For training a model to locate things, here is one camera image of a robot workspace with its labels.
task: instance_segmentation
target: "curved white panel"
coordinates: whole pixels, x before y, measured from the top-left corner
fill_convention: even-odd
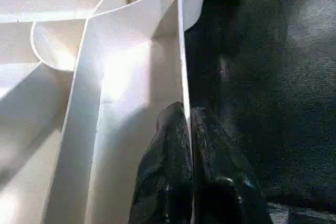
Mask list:
[[[30,41],[37,58],[51,68],[73,71],[85,19],[34,22]]]

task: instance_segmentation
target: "dark background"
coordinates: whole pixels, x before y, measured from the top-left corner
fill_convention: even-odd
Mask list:
[[[336,0],[204,0],[185,33],[191,104],[218,115],[269,202],[336,212],[335,25]]]

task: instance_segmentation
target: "dark fabric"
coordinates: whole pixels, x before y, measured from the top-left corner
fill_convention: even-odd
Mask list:
[[[336,215],[312,209],[269,203],[268,209],[276,224],[336,224]]]
[[[220,117],[267,199],[336,212],[336,0],[205,0],[185,38],[192,106]]]
[[[196,223],[272,223],[247,159],[217,118],[192,110]]]
[[[139,165],[129,224],[189,224],[193,168],[182,104],[170,105],[157,120]]]

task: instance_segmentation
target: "white plastic partition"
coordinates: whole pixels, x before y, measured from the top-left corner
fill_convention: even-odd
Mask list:
[[[6,87],[0,100],[0,147],[10,156],[0,165],[8,170],[26,149],[37,151],[19,162],[18,167],[24,163],[21,171],[6,181],[0,212],[2,202],[26,204],[34,197],[33,187],[40,195],[8,223],[22,223],[29,213],[34,223],[42,215],[46,224],[127,222],[138,163],[157,115],[183,101],[189,119],[183,33],[197,21],[201,6],[202,0],[101,0],[85,8],[85,15],[76,7],[71,14],[37,12],[21,16],[29,22],[7,24],[17,24],[28,37],[14,36],[20,46],[11,48],[0,67],[19,63],[31,68]],[[71,81],[61,133],[58,124]],[[39,167],[42,184],[22,186],[22,176],[42,176]],[[15,188],[22,190],[17,197]]]

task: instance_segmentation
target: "white plastic divider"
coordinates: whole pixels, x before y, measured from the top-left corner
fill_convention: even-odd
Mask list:
[[[83,223],[87,200],[86,215],[92,223],[105,223],[108,220],[105,218],[116,216],[127,221],[125,211],[130,205],[137,164],[151,140],[157,113],[170,103],[182,100],[176,35],[175,0],[140,0],[88,20],[44,223]],[[138,113],[145,111],[147,116],[143,121]],[[135,125],[125,124],[135,116],[144,122],[143,127],[132,129]],[[136,150],[136,155],[124,150],[121,157],[133,160],[129,162],[131,169],[122,169],[120,165],[125,160],[114,159],[117,151],[113,152],[114,162],[110,163],[109,151],[113,145],[127,144],[121,135],[121,131],[127,129],[133,132],[129,141],[138,138],[139,142],[136,148],[125,146],[130,151]],[[141,132],[138,137],[136,129]],[[105,170],[106,162],[111,169]],[[101,190],[108,187],[109,178],[116,179],[113,171],[117,170],[132,176],[120,188],[125,196],[119,200],[120,206],[124,206],[122,212],[111,215],[107,212],[108,204],[100,208],[103,205],[99,202],[115,200],[116,191],[101,194]],[[114,201],[110,207],[117,205]]]
[[[47,66],[73,72],[85,19],[33,22],[30,43],[36,57]]]
[[[10,156],[6,162],[38,136],[46,137],[49,126],[59,115],[62,117],[78,55],[62,135],[54,133],[50,141],[45,141],[51,146],[56,137],[58,146],[63,139],[44,212],[46,224],[83,223],[84,219],[88,224],[127,221],[137,166],[155,131],[156,116],[170,103],[184,101],[189,120],[181,29],[197,21],[202,0],[187,0],[183,7],[184,24],[176,0],[101,0],[86,14],[93,16],[86,19],[84,28],[84,20],[52,22],[77,17],[73,14],[28,15],[24,19],[41,19],[35,20],[31,29],[32,44],[28,36],[23,39],[24,33],[18,33],[16,37],[22,42],[19,47],[3,47],[18,52],[1,58],[0,66],[4,59],[11,61],[5,62],[7,65],[32,64],[20,77],[23,81],[15,82],[0,100],[0,142]],[[7,25],[14,24],[22,25],[23,30],[32,25]],[[60,56],[66,60],[59,62]],[[57,150],[50,153],[57,155]],[[52,180],[50,166],[41,181]],[[48,191],[45,186],[38,186],[41,200]],[[37,203],[28,208],[37,213],[34,220],[40,219],[39,206]],[[22,214],[17,219],[25,218]]]

